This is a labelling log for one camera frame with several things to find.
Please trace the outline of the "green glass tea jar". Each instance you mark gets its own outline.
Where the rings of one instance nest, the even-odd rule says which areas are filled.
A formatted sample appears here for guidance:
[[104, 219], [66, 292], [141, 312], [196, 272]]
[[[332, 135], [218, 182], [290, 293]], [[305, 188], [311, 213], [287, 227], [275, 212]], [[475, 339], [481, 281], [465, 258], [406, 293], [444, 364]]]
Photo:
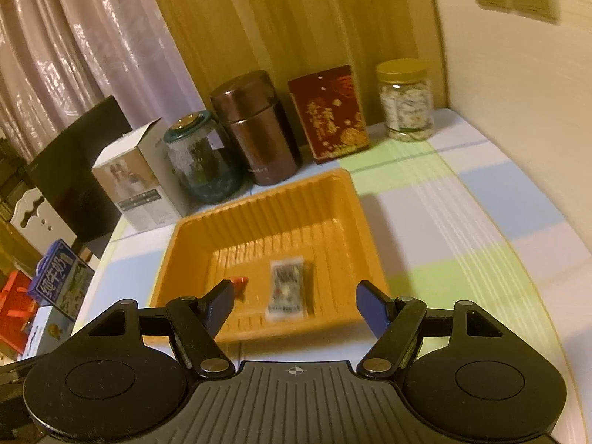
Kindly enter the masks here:
[[179, 181], [192, 198], [217, 204], [241, 188], [244, 173], [239, 156], [211, 111], [182, 117], [162, 140]]

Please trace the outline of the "red item at left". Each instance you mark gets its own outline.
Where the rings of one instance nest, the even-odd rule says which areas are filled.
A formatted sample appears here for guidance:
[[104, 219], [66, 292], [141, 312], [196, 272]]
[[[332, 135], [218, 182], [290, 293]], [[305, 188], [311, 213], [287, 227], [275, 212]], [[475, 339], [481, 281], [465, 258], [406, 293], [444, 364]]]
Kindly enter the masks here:
[[22, 355], [29, 338], [29, 324], [39, 308], [28, 292], [30, 277], [13, 270], [1, 289], [1, 343]]

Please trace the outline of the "curtain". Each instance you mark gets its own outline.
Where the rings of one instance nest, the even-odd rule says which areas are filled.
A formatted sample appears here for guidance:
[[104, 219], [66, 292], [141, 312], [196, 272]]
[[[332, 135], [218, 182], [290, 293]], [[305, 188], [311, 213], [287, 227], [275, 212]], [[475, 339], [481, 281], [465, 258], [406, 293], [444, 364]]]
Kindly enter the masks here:
[[1, 133], [24, 159], [109, 96], [131, 127], [205, 106], [155, 0], [1, 0]]

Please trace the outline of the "blue milk carton box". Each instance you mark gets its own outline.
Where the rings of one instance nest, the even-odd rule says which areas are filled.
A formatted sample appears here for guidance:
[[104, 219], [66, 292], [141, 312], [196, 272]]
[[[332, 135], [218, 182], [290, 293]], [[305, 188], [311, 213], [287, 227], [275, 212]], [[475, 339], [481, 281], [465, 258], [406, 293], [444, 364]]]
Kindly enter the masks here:
[[56, 240], [37, 263], [27, 295], [39, 305], [51, 305], [75, 322], [94, 275], [63, 239]]

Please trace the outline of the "white humidifier box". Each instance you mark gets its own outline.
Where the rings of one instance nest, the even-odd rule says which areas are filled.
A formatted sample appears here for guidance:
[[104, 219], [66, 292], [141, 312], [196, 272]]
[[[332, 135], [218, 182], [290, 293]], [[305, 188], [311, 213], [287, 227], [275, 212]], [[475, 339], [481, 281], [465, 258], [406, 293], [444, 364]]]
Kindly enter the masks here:
[[169, 226], [190, 210], [162, 138], [168, 130], [155, 119], [107, 145], [92, 173], [122, 216], [137, 232]]

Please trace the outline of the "orange plastic tray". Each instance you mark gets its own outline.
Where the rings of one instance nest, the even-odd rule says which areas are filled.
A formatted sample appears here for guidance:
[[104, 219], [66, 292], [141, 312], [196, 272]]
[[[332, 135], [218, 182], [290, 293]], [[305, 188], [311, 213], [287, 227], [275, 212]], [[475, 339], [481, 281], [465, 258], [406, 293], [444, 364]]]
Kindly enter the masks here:
[[[271, 267], [305, 263], [306, 314], [270, 321]], [[325, 171], [176, 224], [149, 303], [203, 297], [219, 281], [245, 278], [242, 298], [217, 335], [220, 343], [261, 341], [341, 328], [360, 321], [356, 288], [385, 276], [351, 175]]]

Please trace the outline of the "red gift box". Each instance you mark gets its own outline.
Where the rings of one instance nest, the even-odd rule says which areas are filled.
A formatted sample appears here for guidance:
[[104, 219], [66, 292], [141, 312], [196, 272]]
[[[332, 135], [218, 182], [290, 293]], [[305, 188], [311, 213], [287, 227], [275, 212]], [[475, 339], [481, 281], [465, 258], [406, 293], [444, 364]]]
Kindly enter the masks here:
[[316, 164], [369, 147], [349, 65], [292, 79], [288, 89]]

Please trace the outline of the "black chair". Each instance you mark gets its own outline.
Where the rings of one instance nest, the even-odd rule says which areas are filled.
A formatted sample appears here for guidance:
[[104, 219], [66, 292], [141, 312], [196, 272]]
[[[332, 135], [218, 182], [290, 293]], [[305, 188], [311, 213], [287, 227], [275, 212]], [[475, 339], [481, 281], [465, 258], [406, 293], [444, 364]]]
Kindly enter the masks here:
[[111, 233], [120, 219], [92, 167], [110, 143], [130, 131], [120, 105], [110, 96], [59, 133], [27, 165], [33, 184], [83, 243]]

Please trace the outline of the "white wooden chair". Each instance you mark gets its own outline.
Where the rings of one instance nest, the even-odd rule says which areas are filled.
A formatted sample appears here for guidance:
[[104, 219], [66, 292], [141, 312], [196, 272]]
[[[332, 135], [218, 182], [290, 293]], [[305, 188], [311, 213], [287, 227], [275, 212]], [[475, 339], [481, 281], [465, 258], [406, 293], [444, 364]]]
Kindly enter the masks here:
[[76, 239], [75, 233], [38, 188], [24, 192], [16, 202], [10, 223], [41, 255], [45, 255], [58, 239], [68, 246], [72, 246]]

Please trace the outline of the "brown metal canister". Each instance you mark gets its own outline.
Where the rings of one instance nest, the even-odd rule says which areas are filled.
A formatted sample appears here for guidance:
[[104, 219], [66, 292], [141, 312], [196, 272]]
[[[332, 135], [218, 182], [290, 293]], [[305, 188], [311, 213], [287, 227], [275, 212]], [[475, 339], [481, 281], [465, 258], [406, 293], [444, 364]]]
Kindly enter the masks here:
[[210, 94], [216, 116], [257, 185], [276, 185], [296, 174], [302, 156], [269, 74], [255, 70]]

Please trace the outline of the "red candy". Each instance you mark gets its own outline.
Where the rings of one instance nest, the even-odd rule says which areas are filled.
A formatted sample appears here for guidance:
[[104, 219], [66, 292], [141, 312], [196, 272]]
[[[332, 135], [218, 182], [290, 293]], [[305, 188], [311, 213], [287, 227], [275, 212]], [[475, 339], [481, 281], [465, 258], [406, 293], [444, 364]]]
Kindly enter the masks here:
[[239, 300], [244, 298], [249, 279], [247, 277], [233, 277], [231, 283], [233, 284], [235, 298]]

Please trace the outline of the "clear black snack packet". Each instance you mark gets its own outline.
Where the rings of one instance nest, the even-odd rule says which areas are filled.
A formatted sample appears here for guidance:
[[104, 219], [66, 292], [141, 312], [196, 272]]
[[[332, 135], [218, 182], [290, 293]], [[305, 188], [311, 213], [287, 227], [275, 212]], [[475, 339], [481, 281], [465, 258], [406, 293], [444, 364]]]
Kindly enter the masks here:
[[306, 316], [304, 258], [272, 260], [270, 279], [266, 319], [279, 322], [304, 318]]

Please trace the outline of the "light blue carton box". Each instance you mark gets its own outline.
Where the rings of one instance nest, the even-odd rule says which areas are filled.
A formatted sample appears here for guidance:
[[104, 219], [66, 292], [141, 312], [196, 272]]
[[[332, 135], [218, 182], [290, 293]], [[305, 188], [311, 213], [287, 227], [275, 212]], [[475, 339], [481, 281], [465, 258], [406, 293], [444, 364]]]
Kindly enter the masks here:
[[74, 322], [53, 306], [37, 310], [19, 361], [53, 352], [72, 334]]

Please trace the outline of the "clear jar of nuts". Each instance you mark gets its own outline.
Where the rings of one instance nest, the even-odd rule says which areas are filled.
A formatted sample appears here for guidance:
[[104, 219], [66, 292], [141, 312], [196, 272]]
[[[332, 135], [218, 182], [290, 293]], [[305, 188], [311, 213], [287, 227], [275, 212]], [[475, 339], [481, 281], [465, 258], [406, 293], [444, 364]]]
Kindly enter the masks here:
[[384, 61], [375, 67], [378, 96], [389, 137], [412, 142], [434, 130], [433, 93], [427, 62], [414, 58]]

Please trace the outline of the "checkered tablecloth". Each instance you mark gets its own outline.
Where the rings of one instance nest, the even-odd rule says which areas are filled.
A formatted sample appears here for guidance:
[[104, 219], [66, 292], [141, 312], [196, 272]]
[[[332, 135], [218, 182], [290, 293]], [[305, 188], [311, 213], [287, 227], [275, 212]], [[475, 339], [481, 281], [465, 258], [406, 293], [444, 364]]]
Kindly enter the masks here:
[[[371, 126], [372, 147], [305, 165], [283, 185], [350, 172], [392, 296], [450, 309], [471, 300], [562, 373], [567, 403], [553, 437], [591, 443], [591, 252], [513, 161], [449, 109], [428, 142], [401, 143]], [[136, 233], [123, 220], [107, 244], [75, 331], [119, 299], [149, 304], [174, 226]], [[221, 346], [237, 361], [351, 361], [373, 344], [364, 323]]]

